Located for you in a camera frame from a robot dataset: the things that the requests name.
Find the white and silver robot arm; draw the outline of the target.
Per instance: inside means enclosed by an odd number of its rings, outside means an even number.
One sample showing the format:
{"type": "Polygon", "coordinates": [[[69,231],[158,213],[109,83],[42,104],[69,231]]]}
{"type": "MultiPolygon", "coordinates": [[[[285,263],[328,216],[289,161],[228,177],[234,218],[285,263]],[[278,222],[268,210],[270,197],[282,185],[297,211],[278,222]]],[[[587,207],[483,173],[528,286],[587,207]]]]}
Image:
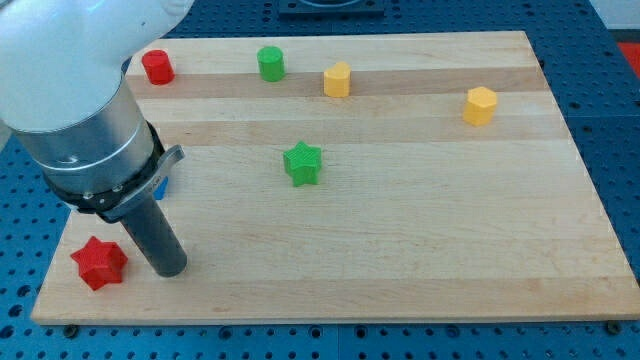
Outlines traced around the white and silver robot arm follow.
{"type": "Polygon", "coordinates": [[[144,118],[125,63],[193,0],[11,0],[1,5],[1,119],[73,209],[121,223],[154,271],[187,256],[154,193],[184,152],[144,118]]]}

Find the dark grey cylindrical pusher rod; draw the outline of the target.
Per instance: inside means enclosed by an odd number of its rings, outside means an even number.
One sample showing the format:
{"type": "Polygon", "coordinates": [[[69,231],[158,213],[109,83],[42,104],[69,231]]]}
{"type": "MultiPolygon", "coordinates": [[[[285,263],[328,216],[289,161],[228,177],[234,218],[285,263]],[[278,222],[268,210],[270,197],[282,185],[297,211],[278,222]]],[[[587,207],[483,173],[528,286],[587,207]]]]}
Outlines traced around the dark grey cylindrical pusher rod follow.
{"type": "Polygon", "coordinates": [[[153,197],[147,197],[120,220],[153,270],[174,277],[187,265],[187,255],[153,197]]]}

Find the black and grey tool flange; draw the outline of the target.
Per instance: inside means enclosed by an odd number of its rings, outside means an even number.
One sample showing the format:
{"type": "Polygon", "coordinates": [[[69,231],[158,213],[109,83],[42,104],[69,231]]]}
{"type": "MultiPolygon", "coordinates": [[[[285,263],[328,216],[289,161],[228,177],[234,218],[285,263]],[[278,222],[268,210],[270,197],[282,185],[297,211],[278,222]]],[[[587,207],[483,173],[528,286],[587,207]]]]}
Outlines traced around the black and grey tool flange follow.
{"type": "Polygon", "coordinates": [[[71,168],[43,168],[52,191],[72,209],[96,214],[108,223],[120,221],[155,192],[171,169],[184,159],[181,146],[166,149],[148,122],[115,154],[71,168]]]}

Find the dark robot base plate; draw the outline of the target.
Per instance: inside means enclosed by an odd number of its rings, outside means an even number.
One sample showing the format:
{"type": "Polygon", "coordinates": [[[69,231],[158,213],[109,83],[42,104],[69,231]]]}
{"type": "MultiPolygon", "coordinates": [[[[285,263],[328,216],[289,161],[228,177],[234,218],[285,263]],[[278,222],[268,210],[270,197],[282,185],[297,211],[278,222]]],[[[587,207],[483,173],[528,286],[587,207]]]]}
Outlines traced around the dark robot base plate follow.
{"type": "Polygon", "coordinates": [[[284,19],[305,16],[383,16],[383,0],[279,0],[278,17],[284,19]]]}

